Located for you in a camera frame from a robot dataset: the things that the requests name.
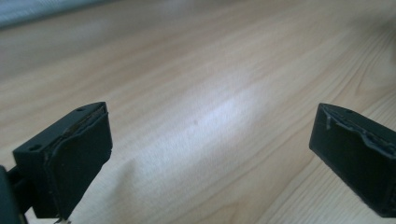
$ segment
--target wooden table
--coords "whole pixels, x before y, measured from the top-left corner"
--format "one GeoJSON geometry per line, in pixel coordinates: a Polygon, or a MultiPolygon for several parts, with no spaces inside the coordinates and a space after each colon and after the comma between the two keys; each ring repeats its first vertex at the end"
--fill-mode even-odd
{"type": "Polygon", "coordinates": [[[0,163],[106,101],[113,154],[73,224],[396,223],[308,148],[320,102],[396,129],[395,13],[392,0],[116,1],[1,30],[0,163]]]}

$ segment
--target black rubber pad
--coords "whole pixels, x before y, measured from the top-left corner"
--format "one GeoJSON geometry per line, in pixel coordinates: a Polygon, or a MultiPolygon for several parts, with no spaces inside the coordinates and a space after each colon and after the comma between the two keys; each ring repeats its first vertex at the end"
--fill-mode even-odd
{"type": "Polygon", "coordinates": [[[33,182],[37,217],[67,219],[110,158],[105,103],[85,105],[14,150],[21,175],[33,182]]]}
{"type": "Polygon", "coordinates": [[[320,104],[309,147],[381,217],[396,217],[396,132],[320,104]]]}

